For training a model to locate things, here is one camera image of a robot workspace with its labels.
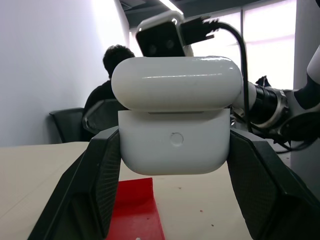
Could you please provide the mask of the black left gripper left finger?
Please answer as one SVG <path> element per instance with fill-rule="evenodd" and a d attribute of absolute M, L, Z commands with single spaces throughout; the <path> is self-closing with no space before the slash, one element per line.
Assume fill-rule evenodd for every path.
<path fill-rule="evenodd" d="M 30 240 L 104 240 L 107 238 L 121 167 L 120 134 L 109 128 L 62 174 Z"/>

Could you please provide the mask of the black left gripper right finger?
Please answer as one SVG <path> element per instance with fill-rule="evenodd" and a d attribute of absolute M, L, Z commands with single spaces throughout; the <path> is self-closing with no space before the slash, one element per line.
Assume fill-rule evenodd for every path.
<path fill-rule="evenodd" d="M 320 202 L 264 139 L 230 131 L 232 188 L 254 240 L 318 240 Z"/>

